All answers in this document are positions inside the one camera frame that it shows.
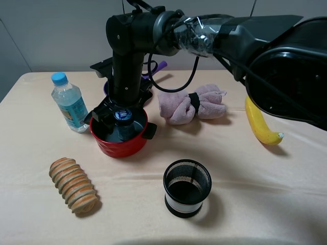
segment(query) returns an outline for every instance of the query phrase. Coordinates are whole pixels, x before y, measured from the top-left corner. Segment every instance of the bottle label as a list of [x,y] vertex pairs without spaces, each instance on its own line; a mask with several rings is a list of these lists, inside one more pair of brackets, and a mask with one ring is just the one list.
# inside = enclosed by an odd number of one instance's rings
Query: bottle label
[[58,106],[69,126],[79,128],[85,124],[83,120],[87,116],[87,109],[82,97],[70,106]]

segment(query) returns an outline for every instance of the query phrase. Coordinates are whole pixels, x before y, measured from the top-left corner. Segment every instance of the red pot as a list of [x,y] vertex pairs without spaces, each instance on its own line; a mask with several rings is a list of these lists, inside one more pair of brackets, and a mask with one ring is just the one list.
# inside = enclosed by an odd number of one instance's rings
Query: red pot
[[155,131],[156,125],[148,122],[148,117],[145,111],[143,110],[144,115],[146,117],[145,125],[143,130],[134,138],[124,142],[107,142],[101,139],[97,130],[94,127],[97,127],[94,123],[94,119],[92,118],[90,121],[90,130],[93,137],[96,139],[100,149],[103,151],[104,154],[110,157],[128,157],[139,150],[145,145],[148,139],[152,139]]

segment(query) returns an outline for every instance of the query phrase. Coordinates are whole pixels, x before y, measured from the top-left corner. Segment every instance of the pink towel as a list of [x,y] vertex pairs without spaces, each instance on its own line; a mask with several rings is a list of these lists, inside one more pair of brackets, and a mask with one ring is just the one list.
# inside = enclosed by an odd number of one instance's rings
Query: pink towel
[[226,91],[221,91],[215,84],[201,86],[191,94],[184,90],[178,93],[160,92],[160,116],[175,125],[188,124],[195,114],[201,119],[219,118],[226,112],[226,106],[221,104],[225,95]]

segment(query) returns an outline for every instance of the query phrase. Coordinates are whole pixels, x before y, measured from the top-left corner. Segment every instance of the black band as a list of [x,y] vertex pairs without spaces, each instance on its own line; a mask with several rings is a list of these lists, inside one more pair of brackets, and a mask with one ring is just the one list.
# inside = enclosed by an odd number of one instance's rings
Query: black band
[[191,105],[195,108],[195,113],[198,113],[200,107],[200,99],[197,93],[189,93]]

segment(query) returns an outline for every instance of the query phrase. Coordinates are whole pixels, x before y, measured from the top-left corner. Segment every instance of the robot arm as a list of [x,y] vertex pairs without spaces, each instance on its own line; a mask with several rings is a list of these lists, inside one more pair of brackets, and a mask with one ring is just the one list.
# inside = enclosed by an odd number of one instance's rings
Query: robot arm
[[[327,130],[327,109],[323,106],[327,89],[327,18],[295,26],[301,16],[186,17],[180,10],[152,8],[141,0],[128,2],[136,9],[109,18],[106,25],[113,49],[109,100],[114,107],[128,108],[142,101],[145,54],[150,54],[151,61],[153,54],[173,56],[183,49],[197,56],[196,64],[199,56],[217,58],[236,81],[246,86],[253,102],[263,111]],[[149,12],[142,12],[139,5]],[[92,68],[103,74],[97,65]],[[111,67],[107,74],[112,76]]]

